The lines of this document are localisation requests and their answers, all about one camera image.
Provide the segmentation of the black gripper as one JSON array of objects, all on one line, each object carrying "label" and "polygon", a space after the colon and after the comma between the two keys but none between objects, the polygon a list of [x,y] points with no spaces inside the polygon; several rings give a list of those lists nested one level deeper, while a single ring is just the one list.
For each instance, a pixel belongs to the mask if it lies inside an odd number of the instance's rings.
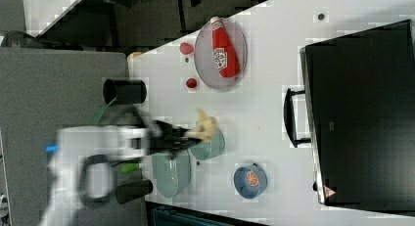
[{"label": "black gripper", "polygon": [[150,155],[165,153],[171,158],[175,158],[179,152],[185,151],[202,142],[202,139],[184,137],[186,129],[173,126],[164,121],[157,120],[156,128],[160,134],[157,135],[155,132],[151,133]]}]

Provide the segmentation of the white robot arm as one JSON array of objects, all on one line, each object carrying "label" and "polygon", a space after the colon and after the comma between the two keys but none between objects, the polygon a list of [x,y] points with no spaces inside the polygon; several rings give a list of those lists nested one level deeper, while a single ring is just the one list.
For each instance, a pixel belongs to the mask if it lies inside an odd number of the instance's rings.
[{"label": "white robot arm", "polygon": [[39,226],[70,226],[83,209],[106,205],[116,188],[114,162],[173,155],[210,138],[202,127],[186,129],[160,120],[59,130],[49,162],[55,181]]}]

